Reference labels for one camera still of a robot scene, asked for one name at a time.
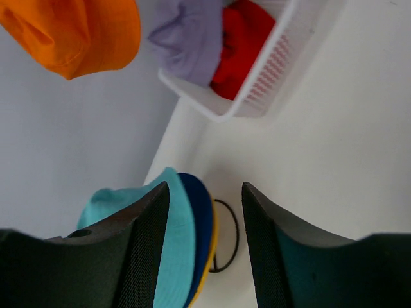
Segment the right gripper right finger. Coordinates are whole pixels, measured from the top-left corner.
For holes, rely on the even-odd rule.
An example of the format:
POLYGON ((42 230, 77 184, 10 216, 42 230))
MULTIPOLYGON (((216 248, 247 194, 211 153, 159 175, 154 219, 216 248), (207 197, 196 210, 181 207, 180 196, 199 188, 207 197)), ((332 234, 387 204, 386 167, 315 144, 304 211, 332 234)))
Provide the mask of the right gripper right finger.
POLYGON ((269 200, 252 184, 241 202, 259 307, 409 307, 410 235, 352 240, 269 200))

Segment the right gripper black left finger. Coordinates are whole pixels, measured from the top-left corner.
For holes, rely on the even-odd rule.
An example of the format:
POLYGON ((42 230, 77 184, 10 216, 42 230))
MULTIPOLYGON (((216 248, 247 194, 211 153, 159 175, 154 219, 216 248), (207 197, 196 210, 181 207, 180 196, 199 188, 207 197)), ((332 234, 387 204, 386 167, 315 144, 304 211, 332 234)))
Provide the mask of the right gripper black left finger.
POLYGON ((169 212, 161 183, 67 237, 1 231, 2 307, 152 307, 169 212))

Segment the teal bucket hat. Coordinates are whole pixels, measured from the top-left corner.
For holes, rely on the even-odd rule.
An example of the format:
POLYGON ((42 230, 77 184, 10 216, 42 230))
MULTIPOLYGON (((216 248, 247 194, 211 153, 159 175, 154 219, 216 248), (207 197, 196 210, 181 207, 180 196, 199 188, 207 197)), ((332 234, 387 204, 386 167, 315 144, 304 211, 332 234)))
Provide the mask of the teal bucket hat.
POLYGON ((195 267, 196 234, 193 210, 176 170, 167 167, 139 188, 100 189, 87 202, 78 220, 82 229, 140 200, 161 182, 170 191, 170 207, 162 248, 154 307, 184 307, 195 267))

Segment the yellow bucket hat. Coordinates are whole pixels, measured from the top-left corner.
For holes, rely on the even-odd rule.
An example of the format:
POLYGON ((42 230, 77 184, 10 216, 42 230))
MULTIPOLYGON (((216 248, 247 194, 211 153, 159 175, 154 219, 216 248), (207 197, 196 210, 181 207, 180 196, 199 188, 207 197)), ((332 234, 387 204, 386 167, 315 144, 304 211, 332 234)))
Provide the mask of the yellow bucket hat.
POLYGON ((188 307, 192 308, 193 304, 195 303, 195 301, 197 300, 197 298, 200 296, 200 293, 202 292, 208 275, 211 272, 211 265, 213 263, 214 257, 215 257, 215 253, 216 253, 216 249, 218 246, 218 237, 219 237, 219 220, 218 220, 218 214, 217 214, 217 210, 216 210, 216 205, 215 205, 215 199, 211 200, 211 206, 212 206, 212 210, 213 210, 213 227, 212 227, 212 233, 211 233, 211 241, 210 241, 210 246, 209 246, 209 253, 208 253, 208 257, 207 257, 207 262, 205 264, 199 285, 197 287, 197 290, 193 296, 193 299, 190 301, 188 307))

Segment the dark blue bucket hat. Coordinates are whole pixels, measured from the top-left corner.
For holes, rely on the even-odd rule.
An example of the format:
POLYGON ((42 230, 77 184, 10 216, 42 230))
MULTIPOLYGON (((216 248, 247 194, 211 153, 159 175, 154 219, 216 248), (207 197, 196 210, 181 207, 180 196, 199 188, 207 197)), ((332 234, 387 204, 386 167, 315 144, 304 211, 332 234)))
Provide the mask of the dark blue bucket hat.
POLYGON ((213 210, 211 196, 201 180, 189 173, 179 173, 179 177, 189 198, 195 222, 195 265, 191 287, 184 304, 184 307, 188 307, 207 262, 213 227, 213 210))

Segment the orange bucket hat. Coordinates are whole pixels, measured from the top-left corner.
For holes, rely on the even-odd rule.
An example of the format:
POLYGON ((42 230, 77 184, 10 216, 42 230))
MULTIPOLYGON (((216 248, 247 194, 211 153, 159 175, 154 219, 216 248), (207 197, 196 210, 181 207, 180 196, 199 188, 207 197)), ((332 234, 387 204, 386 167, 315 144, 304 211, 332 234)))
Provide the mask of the orange bucket hat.
POLYGON ((1 1, 1 26, 36 62, 67 80, 126 67, 139 51, 135 1, 1 1))

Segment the lavender bucket hat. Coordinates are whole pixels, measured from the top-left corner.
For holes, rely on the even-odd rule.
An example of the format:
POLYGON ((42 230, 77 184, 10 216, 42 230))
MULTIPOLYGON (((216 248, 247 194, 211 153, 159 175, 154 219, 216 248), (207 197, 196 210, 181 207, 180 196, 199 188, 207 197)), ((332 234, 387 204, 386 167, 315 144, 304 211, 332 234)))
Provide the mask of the lavender bucket hat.
POLYGON ((206 87, 223 48, 220 0, 158 1, 148 35, 159 67, 168 74, 206 87))

